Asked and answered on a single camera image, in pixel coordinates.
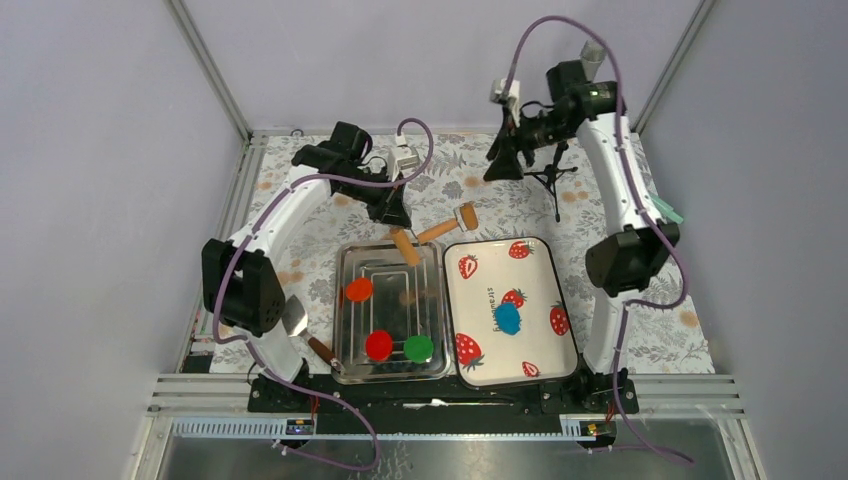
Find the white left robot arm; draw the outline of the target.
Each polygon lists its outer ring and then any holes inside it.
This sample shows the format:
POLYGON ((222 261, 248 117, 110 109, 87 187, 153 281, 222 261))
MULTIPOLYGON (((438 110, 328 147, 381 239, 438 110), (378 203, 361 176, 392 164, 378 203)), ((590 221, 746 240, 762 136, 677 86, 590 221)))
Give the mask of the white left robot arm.
POLYGON ((402 132, 379 170, 368 156, 374 145, 360 127, 338 122, 329 139, 301 147, 284 183, 251 220, 226 240, 211 239, 201 251, 202 302, 213 325, 232 329, 231 341, 246 344, 263 374, 275 380, 272 398, 288 411, 309 401, 310 385, 299 377, 303 358, 291 341, 296 300, 287 296, 273 260, 295 239, 312 212, 333 195, 360 202, 380 224, 408 228, 403 199, 409 169, 422 171, 421 158, 402 132))

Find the orange dough disc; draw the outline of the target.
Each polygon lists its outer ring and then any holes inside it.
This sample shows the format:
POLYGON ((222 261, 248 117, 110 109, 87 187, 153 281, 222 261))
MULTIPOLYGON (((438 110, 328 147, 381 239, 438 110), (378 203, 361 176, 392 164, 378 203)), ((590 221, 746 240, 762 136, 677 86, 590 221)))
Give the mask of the orange dough disc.
POLYGON ((354 303, 361 303, 373 296, 373 282, 365 277, 351 281, 344 290, 345 298, 354 303))

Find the white strawberry print tray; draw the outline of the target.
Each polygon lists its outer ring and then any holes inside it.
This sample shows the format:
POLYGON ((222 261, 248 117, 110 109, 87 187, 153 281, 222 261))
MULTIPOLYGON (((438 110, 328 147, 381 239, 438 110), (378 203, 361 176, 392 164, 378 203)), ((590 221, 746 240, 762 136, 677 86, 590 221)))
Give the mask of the white strawberry print tray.
POLYGON ((474 389, 565 379, 579 354, 548 245, 536 237, 460 243, 444 253, 454 353, 474 389))

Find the floral table mat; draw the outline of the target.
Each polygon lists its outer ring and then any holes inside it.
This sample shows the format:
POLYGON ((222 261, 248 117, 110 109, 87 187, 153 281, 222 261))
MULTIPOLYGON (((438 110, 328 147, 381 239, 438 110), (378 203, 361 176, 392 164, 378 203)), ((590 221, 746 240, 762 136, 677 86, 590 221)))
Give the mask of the floral table mat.
MULTIPOLYGON (((433 142, 410 135, 422 154, 431 154, 427 171, 409 183, 405 200, 414 228, 423 231, 447 220, 462 203, 473 202, 480 226, 442 238, 444 245, 469 241, 535 236, 549 246, 579 346, 588 340, 594 289, 585 270, 586 250, 606 234, 603 202, 584 150, 571 144, 563 157, 566 173, 549 194, 535 179, 486 182, 485 134, 439 134, 433 142)), ((336 255, 355 241, 384 240, 385 226, 370 221, 364 206, 334 195, 318 207, 292 243, 274 259, 277 278, 289 295, 301 299, 309 331, 330 342, 333 336, 336 255)), ((695 306, 681 300, 681 277, 668 262, 645 293, 655 309, 638 308, 628 321, 627 367, 634 373, 711 373, 713 361, 695 306)))

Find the wooden double-ended dough roller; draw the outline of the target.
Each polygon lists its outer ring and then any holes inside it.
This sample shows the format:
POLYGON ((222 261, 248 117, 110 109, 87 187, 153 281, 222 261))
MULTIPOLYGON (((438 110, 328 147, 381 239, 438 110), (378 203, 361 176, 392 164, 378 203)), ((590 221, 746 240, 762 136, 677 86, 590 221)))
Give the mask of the wooden double-ended dough roller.
MULTIPOLYGON (((424 230, 416 239, 419 245, 426 244, 435 240, 453 230, 460 229, 462 231, 473 231, 479 226, 479 220, 476 213, 476 207, 473 202, 466 202, 460 205, 454 212, 452 219, 443 221, 435 226, 424 230)), ((406 231, 400 227, 391 227, 389 235, 400 253, 403 260, 411 267, 417 266, 421 262, 421 257, 410 240, 406 231)))

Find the red dough disc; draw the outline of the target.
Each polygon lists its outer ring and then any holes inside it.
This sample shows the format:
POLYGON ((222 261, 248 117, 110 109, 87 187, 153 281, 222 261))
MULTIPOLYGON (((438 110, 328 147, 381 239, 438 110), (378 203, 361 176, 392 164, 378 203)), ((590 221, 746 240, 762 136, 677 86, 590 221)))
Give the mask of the red dough disc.
POLYGON ((366 355, 374 362, 386 361, 393 350, 393 338, 386 330, 374 330, 365 340, 366 355))

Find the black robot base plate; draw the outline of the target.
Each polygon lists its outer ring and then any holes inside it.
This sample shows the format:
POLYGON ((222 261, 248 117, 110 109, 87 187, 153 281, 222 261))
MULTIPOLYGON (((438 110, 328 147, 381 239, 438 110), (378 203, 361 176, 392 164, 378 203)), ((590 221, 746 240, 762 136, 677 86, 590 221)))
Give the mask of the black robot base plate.
POLYGON ((580 400, 567 381, 497 390, 473 390, 457 377, 438 380, 342 385, 328 374, 302 375, 301 392, 264 375, 252 380, 251 413, 302 414, 322 435, 364 434, 366 426, 337 404, 353 406, 380 435, 560 434, 561 416, 605 419, 613 409, 610 389, 580 400))

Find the green dough disc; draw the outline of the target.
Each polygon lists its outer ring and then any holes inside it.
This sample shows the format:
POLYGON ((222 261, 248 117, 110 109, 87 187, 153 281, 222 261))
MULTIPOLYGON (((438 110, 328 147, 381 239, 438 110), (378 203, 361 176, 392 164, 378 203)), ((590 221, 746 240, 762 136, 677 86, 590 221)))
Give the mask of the green dough disc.
POLYGON ((434 343, 427 335, 414 335, 406 339, 403 353, 407 360, 416 363, 427 363, 434 353, 434 343))

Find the blue dough piece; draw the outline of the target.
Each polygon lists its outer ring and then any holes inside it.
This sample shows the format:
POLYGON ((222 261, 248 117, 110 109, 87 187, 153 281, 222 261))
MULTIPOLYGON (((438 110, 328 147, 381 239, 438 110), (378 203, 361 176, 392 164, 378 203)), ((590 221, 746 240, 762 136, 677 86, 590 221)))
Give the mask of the blue dough piece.
POLYGON ((507 335, 516 335, 521 330, 521 317, 514 303, 506 302, 494 310, 494 320, 497 329, 507 335))

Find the stainless steel baking tray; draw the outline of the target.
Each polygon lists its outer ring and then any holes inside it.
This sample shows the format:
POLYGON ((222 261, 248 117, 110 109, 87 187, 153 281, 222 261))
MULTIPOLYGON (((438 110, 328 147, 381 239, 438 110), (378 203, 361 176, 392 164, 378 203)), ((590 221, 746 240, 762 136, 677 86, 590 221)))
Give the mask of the stainless steel baking tray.
POLYGON ((441 379, 450 369, 448 313, 442 265, 442 246, 416 245, 421 262, 411 267, 390 240, 349 243, 337 253, 332 351, 344 372, 332 371, 342 385, 441 379), (365 277, 373 282, 373 296, 361 303, 345 298, 345 287, 365 277), (370 360, 365 340, 374 330, 393 338, 392 355, 383 362, 370 360), (403 345, 414 335, 427 335, 434 353, 424 364, 406 359, 403 345))

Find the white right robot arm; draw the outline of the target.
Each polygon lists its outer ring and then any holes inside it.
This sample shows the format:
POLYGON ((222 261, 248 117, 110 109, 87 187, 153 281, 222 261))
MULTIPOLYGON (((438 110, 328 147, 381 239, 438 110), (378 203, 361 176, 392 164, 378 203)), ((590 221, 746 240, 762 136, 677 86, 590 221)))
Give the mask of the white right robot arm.
POLYGON ((486 157, 485 180, 521 180, 535 152, 564 149, 574 139, 583 148, 600 189, 607 236, 585 255, 596 289, 589 340, 583 351, 594 373, 573 386, 575 402, 597 412, 613 398, 610 381, 624 365, 627 334, 621 327, 626 305, 639 297, 670 256, 680 229, 663 220, 638 172, 629 120, 615 81, 588 79, 578 60, 561 62, 546 73, 551 103, 534 116, 522 112, 517 81, 494 81, 489 98, 501 108, 502 123, 486 157))

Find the mint green handheld tool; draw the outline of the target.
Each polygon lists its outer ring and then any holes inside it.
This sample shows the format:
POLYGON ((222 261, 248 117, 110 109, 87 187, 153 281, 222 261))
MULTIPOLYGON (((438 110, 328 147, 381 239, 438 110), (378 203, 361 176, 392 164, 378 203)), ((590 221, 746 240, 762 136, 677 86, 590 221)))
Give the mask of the mint green handheld tool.
POLYGON ((665 202, 658 195, 650 194, 650 199, 651 199, 653 205, 655 206, 655 208, 657 209, 657 211, 662 215, 664 220, 667 220, 669 222, 676 223, 676 224, 683 224, 684 223, 684 217, 682 215, 680 215, 679 213, 677 213, 675 211, 675 209, 670 204, 665 202))

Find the silver microphone on stand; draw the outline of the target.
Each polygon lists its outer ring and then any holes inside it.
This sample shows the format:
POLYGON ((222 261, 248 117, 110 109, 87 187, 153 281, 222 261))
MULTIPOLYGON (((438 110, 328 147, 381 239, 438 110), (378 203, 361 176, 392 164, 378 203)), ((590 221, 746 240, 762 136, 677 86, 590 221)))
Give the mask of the silver microphone on stand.
MULTIPOLYGON (((606 50, 597 41, 587 40, 580 52, 579 62, 585 77, 584 82, 591 82, 595 79, 597 71, 606 59, 606 50)), ((561 168, 564 153, 568 150, 567 142, 560 142, 556 145, 552 162, 546 165, 541 171, 533 171, 527 173, 527 176, 539 181, 545 190, 552 196, 554 205, 554 219, 557 223, 561 221, 559 209, 559 200, 557 192, 557 182, 567 173, 576 173, 577 167, 561 168)))

